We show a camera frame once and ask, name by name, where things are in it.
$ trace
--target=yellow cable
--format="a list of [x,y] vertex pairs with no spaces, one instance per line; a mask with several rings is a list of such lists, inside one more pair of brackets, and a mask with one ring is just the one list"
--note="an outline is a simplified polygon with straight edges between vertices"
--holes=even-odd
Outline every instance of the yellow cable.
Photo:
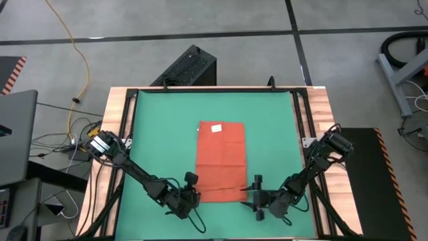
[[[81,95],[83,95],[83,93],[84,93],[84,92],[85,92],[85,90],[86,90],[86,87],[88,87],[88,84],[89,84],[89,75],[90,75],[90,70],[89,70],[88,62],[86,61],[85,56],[84,56],[84,55],[81,53],[81,51],[76,47],[76,45],[75,45],[75,43],[74,43],[74,39],[73,39],[72,33],[70,33],[70,31],[69,31],[69,29],[68,29],[68,27],[67,27],[66,23],[64,23],[64,21],[62,20],[62,18],[60,17],[60,15],[57,13],[57,11],[54,9],[54,7],[52,7],[52,5],[49,3],[49,1],[48,1],[48,0],[45,0],[45,2],[46,2],[46,3],[47,3],[47,5],[49,6],[49,8],[53,11],[53,13],[55,13],[55,15],[58,17],[58,19],[61,21],[62,25],[64,26],[64,28],[66,29],[66,31],[67,31],[67,33],[68,33],[68,36],[70,37],[70,40],[72,41],[73,48],[77,51],[77,53],[79,53],[79,55],[82,57],[83,61],[85,62],[85,65],[86,65],[86,83],[85,83],[85,86],[83,87],[83,89],[80,91],[80,93],[79,93],[79,94],[77,95],[77,97],[76,97],[77,99],[79,99],[79,98],[80,98],[80,96],[81,96]],[[73,102],[72,107],[70,108],[70,109],[71,109],[71,111],[68,113],[67,133],[68,133],[68,136],[69,136],[70,140],[72,139],[71,130],[70,130],[70,123],[71,123],[71,121],[72,121],[72,112],[73,112],[73,110],[74,110],[75,105],[76,105],[76,103],[75,103],[75,102]]]

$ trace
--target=black box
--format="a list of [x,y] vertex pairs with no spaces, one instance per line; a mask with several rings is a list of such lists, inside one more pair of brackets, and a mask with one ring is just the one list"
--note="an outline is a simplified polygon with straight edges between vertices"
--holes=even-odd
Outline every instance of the black box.
[[217,58],[192,45],[150,86],[216,86]]

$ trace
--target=orange striped edge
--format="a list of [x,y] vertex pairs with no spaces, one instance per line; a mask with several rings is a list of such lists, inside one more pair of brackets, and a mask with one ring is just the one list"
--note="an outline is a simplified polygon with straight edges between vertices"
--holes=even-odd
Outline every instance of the orange striped edge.
[[393,170],[393,166],[391,165],[391,162],[389,161],[389,156],[388,156],[388,153],[387,153],[387,148],[385,147],[385,143],[383,142],[383,138],[382,138],[381,132],[377,128],[374,128],[374,131],[377,133],[377,137],[379,139],[379,145],[381,146],[381,149],[382,149],[382,152],[383,152],[383,157],[385,158],[385,163],[388,166],[389,175],[391,176],[391,181],[393,182],[393,185],[394,185],[394,188],[395,188],[395,193],[396,193],[396,195],[397,195],[397,197],[399,199],[399,203],[400,203],[400,206],[401,206],[401,211],[403,212],[404,219],[405,219],[405,221],[407,223],[407,229],[409,230],[409,232],[411,234],[411,240],[412,241],[417,241],[416,233],[415,233],[415,230],[413,229],[412,221],[410,221],[409,213],[407,212],[406,204],[404,203],[403,196],[401,195],[399,184],[397,183],[397,179],[395,179],[395,173],[394,173],[394,170]]
[[11,76],[7,80],[7,83],[4,87],[4,89],[0,92],[0,95],[9,94],[12,91],[13,86],[16,83],[16,80],[18,79],[18,75],[21,73],[22,68],[24,67],[25,62],[27,61],[27,57],[21,57],[21,59],[18,60],[18,63],[16,63],[15,68],[13,69]]

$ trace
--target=white cable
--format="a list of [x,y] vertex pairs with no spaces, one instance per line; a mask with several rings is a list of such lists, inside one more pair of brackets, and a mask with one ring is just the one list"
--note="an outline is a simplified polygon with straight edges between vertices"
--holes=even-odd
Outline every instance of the white cable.
[[414,83],[413,81],[407,80],[406,82],[408,82],[408,83],[410,83],[410,84],[412,84],[412,85],[416,86],[416,87],[421,91],[421,93],[422,93],[422,95],[421,95],[421,96],[418,96],[418,97],[415,97],[415,96],[408,96],[408,97],[406,97],[406,98],[414,98],[414,99],[415,99],[415,107],[416,107],[418,110],[420,110],[420,111],[428,112],[428,110],[425,110],[424,108],[421,108],[421,107],[419,107],[419,106],[417,105],[417,101],[418,101],[420,98],[422,98],[422,97],[425,97],[425,100],[428,100],[428,96],[426,95],[426,93],[423,91],[423,89],[422,89],[419,85],[417,85],[417,84],[416,84],[416,83]]
[[[78,137],[76,136],[76,134],[73,134],[73,136],[74,136],[74,141],[75,141],[75,143],[76,143],[76,148],[74,149],[74,153],[73,153],[73,155],[72,155],[72,158],[70,159],[70,164],[68,164],[68,167],[67,167],[67,169],[66,169],[66,173],[68,173],[68,169],[72,166],[72,163],[73,163],[73,160],[74,160],[74,156],[76,155],[76,153],[78,152]],[[60,212],[60,214],[63,216],[63,217],[65,217],[66,219],[73,219],[73,218],[75,218],[78,214],[79,214],[79,206],[77,205],[77,203],[76,203],[76,201],[74,201],[74,199],[73,199],[73,197],[72,197],[72,195],[69,193],[69,191],[68,190],[66,190],[66,192],[67,192],[67,194],[68,194],[68,196],[70,197],[70,199],[73,201],[73,204],[75,205],[75,207],[76,207],[76,214],[74,214],[73,216],[71,216],[71,217],[68,217],[68,216],[66,216],[63,212]]]

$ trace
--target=white label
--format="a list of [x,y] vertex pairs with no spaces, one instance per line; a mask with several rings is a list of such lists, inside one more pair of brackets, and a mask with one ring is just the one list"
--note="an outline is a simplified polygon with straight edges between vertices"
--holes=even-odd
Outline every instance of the white label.
[[216,132],[221,131],[221,125],[214,125],[214,126],[212,126],[212,127],[211,127],[211,131],[212,131],[213,133],[216,133]]
[[106,151],[109,150],[109,146],[98,136],[94,137],[94,140],[102,146]]
[[91,141],[91,145],[95,147],[99,152],[104,153],[106,150],[102,148],[96,141]]

